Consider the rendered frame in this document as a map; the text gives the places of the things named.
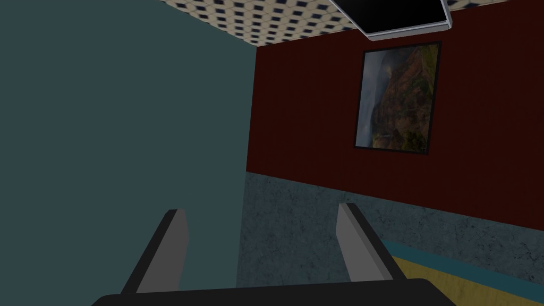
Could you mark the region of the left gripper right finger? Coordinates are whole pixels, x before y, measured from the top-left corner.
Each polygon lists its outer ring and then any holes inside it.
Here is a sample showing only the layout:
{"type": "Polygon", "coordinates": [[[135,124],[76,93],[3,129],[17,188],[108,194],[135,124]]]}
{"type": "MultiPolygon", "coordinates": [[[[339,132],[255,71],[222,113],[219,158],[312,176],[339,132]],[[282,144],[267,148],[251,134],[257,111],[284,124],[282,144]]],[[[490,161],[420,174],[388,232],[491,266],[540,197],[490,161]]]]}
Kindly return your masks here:
{"type": "Polygon", "coordinates": [[[406,280],[356,204],[338,205],[335,232],[350,281],[406,280]]]}

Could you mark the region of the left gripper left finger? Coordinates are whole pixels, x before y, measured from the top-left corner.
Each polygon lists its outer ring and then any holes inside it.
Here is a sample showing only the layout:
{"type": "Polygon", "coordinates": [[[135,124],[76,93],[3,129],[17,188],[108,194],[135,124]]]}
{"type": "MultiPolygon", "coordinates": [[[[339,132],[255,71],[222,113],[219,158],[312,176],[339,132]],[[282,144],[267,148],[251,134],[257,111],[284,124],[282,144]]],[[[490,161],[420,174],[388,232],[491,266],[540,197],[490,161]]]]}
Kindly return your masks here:
{"type": "Polygon", "coordinates": [[[189,232],[185,211],[183,209],[168,210],[121,293],[177,291],[188,243],[189,232]]]}

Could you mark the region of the framed landscape picture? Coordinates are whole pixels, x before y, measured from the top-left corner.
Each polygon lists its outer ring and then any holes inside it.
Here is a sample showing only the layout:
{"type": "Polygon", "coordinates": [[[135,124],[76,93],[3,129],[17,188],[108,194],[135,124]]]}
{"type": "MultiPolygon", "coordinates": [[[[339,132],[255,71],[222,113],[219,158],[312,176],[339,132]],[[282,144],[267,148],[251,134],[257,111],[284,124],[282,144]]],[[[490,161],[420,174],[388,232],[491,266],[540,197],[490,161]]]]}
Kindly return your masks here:
{"type": "Polygon", "coordinates": [[[364,51],[354,148],[428,155],[442,46],[364,51]]]}

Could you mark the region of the black flat screen with grey frame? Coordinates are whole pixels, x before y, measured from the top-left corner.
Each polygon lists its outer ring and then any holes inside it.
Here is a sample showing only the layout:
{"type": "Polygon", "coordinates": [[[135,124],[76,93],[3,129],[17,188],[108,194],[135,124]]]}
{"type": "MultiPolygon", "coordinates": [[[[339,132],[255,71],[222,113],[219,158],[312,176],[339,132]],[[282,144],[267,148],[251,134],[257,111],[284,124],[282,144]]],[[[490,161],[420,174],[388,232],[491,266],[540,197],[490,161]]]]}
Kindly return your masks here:
{"type": "Polygon", "coordinates": [[[401,38],[452,28],[446,0],[330,0],[369,40],[401,38]]]}

